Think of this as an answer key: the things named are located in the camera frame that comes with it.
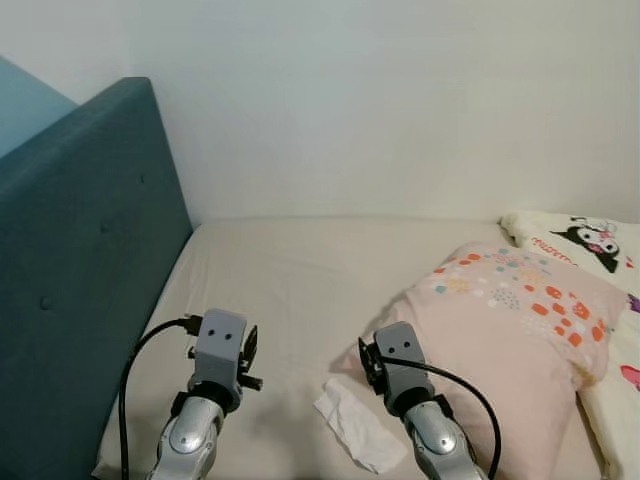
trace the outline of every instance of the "pink pillowcase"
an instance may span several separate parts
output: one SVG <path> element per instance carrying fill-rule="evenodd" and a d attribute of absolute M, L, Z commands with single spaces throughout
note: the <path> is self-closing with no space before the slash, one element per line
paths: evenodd
<path fill-rule="evenodd" d="M 626 301 L 622 291 L 570 265 L 471 243 L 408 289 L 383 324 L 411 323 L 428 362 L 487 397 L 502 430 L 498 478 L 544 480 L 553 471 L 575 390 L 606 372 L 609 329 Z M 357 353 L 348 357 L 361 371 Z M 486 471 L 494 447 L 487 413 L 462 387 L 430 378 Z"/>

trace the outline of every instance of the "white tissue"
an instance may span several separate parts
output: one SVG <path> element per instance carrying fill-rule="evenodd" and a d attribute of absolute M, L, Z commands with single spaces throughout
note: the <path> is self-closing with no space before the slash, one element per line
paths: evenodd
<path fill-rule="evenodd" d="M 314 407 L 322 414 L 351 457 L 367 470 L 385 473 L 407 454 L 407 449 L 384 428 L 378 417 L 337 380 L 330 379 Z"/>

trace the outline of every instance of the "white pillow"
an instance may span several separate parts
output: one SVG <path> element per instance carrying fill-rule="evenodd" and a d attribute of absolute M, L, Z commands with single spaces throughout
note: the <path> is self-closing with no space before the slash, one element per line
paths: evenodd
<path fill-rule="evenodd" d="M 579 266 L 640 295 L 640 225 L 532 211 L 505 215 L 500 224 L 517 246 Z"/>
<path fill-rule="evenodd" d="M 500 224 L 516 245 L 571 263 L 640 296 L 640 225 L 565 214 L 521 211 Z M 604 379 L 580 392 L 591 427 L 615 480 L 640 478 L 640 311 L 620 317 L 609 343 Z"/>

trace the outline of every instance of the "pillow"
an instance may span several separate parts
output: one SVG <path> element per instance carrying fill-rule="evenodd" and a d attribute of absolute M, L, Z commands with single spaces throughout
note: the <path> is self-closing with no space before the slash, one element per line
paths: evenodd
<path fill-rule="evenodd" d="M 640 295 L 640 225 L 531 211 L 505 215 L 500 224 L 517 246 L 579 266 Z"/>
<path fill-rule="evenodd" d="M 606 371 L 606 338 L 625 303 L 622 291 L 569 265 L 472 243 L 405 291 L 382 324 L 409 322 L 428 362 L 487 397 L 502 431 L 498 478 L 544 480 L 553 471 L 575 390 Z M 361 375 L 357 352 L 350 357 L 347 363 Z M 430 378 L 487 471 L 494 448 L 487 413 L 462 387 Z"/>
<path fill-rule="evenodd" d="M 571 263 L 629 292 L 630 308 L 620 316 L 609 345 L 607 375 L 580 397 L 606 459 L 606 473 L 619 480 L 640 478 L 640 395 L 632 381 L 640 371 L 640 225 L 530 211 L 511 213 L 500 223 L 518 246 Z"/>

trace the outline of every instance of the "teal upholstered headboard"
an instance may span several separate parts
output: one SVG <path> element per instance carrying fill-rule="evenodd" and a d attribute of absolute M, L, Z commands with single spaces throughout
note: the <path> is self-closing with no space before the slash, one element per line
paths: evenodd
<path fill-rule="evenodd" d="M 191 234 L 151 84 L 0 158 L 0 478 L 89 478 L 122 367 Z"/>

